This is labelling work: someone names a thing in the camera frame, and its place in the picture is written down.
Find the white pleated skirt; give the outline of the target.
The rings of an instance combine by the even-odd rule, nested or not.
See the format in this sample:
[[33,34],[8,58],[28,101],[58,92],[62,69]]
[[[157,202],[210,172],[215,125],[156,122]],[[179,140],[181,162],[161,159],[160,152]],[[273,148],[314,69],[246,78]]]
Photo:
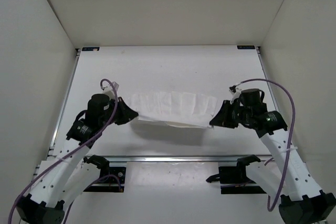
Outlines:
[[218,99],[186,92],[136,93],[128,106],[136,111],[138,121],[181,128],[210,128]]

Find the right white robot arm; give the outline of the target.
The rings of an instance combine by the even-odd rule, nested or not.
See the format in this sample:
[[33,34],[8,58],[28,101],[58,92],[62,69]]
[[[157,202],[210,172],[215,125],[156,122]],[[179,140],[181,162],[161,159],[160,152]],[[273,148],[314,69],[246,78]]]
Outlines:
[[335,207],[335,196],[325,193],[312,178],[291,143],[291,133],[282,115],[268,111],[265,93],[259,89],[230,89],[233,98],[225,100],[211,120],[211,126],[252,129],[270,151],[281,177],[268,170],[255,155],[241,157],[230,175],[235,181],[256,183],[274,199],[284,223],[315,223],[325,220]]

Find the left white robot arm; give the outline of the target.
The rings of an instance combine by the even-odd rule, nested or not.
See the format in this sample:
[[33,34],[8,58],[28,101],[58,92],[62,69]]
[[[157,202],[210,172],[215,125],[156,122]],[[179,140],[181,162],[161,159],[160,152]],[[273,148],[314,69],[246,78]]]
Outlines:
[[93,183],[108,179],[109,161],[86,157],[110,124],[127,124],[138,116],[121,97],[94,94],[66,134],[53,164],[41,172],[30,192],[19,196],[16,210],[27,223],[61,223],[73,201]]

